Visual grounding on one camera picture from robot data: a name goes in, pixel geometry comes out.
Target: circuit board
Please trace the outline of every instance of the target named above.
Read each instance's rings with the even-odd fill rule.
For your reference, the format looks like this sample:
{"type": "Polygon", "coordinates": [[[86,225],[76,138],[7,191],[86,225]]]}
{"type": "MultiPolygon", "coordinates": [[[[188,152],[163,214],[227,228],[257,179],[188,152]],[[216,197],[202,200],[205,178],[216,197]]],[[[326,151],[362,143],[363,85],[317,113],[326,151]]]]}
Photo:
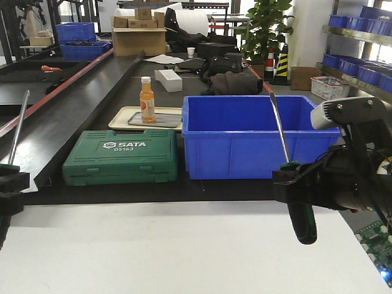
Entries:
{"type": "Polygon", "coordinates": [[[374,222],[357,231],[355,237],[389,288],[392,288],[392,236],[386,226],[381,221],[374,222]]]}

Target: beige tray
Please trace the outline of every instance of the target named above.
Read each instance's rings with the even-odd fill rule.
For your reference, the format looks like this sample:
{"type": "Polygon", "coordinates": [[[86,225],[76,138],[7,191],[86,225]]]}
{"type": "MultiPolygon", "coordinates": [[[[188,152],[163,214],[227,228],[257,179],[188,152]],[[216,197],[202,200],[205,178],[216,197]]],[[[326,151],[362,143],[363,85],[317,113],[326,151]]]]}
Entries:
{"type": "MultiPolygon", "coordinates": [[[[181,131],[183,129],[183,123],[181,122],[176,128],[171,127],[156,127],[156,126],[135,126],[128,124],[128,120],[136,112],[140,111],[138,106],[125,106],[117,112],[116,116],[109,123],[109,128],[113,130],[145,130],[145,129],[174,129],[181,131]]],[[[175,107],[156,107],[155,112],[157,113],[171,113],[174,115],[180,115],[182,113],[181,108],[175,107]]]]}

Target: sata logo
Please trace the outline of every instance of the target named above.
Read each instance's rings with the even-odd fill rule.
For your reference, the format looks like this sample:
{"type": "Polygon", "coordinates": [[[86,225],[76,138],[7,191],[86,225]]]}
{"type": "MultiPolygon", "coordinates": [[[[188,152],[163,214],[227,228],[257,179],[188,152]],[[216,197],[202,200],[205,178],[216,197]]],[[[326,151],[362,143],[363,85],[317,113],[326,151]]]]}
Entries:
{"type": "Polygon", "coordinates": [[[117,145],[116,142],[107,142],[104,144],[104,148],[110,149],[116,147],[116,145],[117,145]]]}
{"type": "Polygon", "coordinates": [[[118,143],[119,147],[141,147],[141,146],[146,146],[145,142],[121,142],[118,143]]]}

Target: metal shelf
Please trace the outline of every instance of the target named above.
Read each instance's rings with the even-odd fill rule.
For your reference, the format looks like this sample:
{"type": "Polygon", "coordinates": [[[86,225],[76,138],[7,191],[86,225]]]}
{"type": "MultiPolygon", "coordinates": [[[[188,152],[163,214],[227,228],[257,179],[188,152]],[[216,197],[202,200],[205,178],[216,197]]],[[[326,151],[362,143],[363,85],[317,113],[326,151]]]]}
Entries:
{"type": "Polygon", "coordinates": [[[371,32],[356,31],[354,29],[337,28],[327,25],[323,26],[323,32],[392,47],[392,37],[390,36],[373,34],[371,32]]]}
{"type": "Polygon", "coordinates": [[[340,78],[341,80],[345,81],[350,86],[353,86],[353,87],[356,87],[357,89],[365,91],[365,92],[369,93],[370,95],[373,95],[374,97],[377,97],[379,99],[384,100],[385,102],[392,103],[392,93],[390,93],[390,92],[384,91],[383,89],[380,89],[379,87],[365,83],[364,81],[361,81],[355,77],[352,77],[351,75],[347,75],[345,73],[342,73],[341,71],[339,71],[337,69],[333,69],[333,68],[326,66],[322,63],[317,63],[316,67],[328,75],[332,75],[336,78],[340,78]]]}

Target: cardboard box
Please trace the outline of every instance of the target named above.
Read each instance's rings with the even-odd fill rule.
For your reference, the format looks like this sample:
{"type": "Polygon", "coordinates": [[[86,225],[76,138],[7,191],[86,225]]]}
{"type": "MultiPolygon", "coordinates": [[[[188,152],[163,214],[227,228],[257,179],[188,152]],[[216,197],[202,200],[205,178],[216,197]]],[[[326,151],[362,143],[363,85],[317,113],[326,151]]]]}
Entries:
{"type": "Polygon", "coordinates": [[[50,46],[54,43],[53,37],[30,37],[30,46],[50,46]]]}
{"type": "Polygon", "coordinates": [[[135,20],[135,19],[136,18],[131,15],[121,16],[121,17],[112,17],[111,26],[114,28],[126,29],[126,28],[128,28],[128,21],[135,20]]]}
{"type": "Polygon", "coordinates": [[[163,12],[154,12],[154,18],[158,22],[158,28],[165,27],[165,14],[163,12]]]}
{"type": "Polygon", "coordinates": [[[151,8],[135,8],[135,18],[137,20],[152,20],[151,8]]]}
{"type": "Polygon", "coordinates": [[[290,89],[310,91],[312,89],[311,78],[321,75],[321,71],[315,67],[293,66],[290,72],[290,89]]]}
{"type": "Polygon", "coordinates": [[[38,37],[53,37],[53,34],[48,29],[46,29],[44,31],[39,31],[37,33],[37,35],[38,35],[38,37]]]}
{"type": "Polygon", "coordinates": [[[158,28],[156,20],[128,20],[128,28],[158,28]]]}
{"type": "Polygon", "coordinates": [[[142,50],[146,56],[166,54],[165,29],[113,28],[112,37],[116,56],[137,55],[142,50]]]}

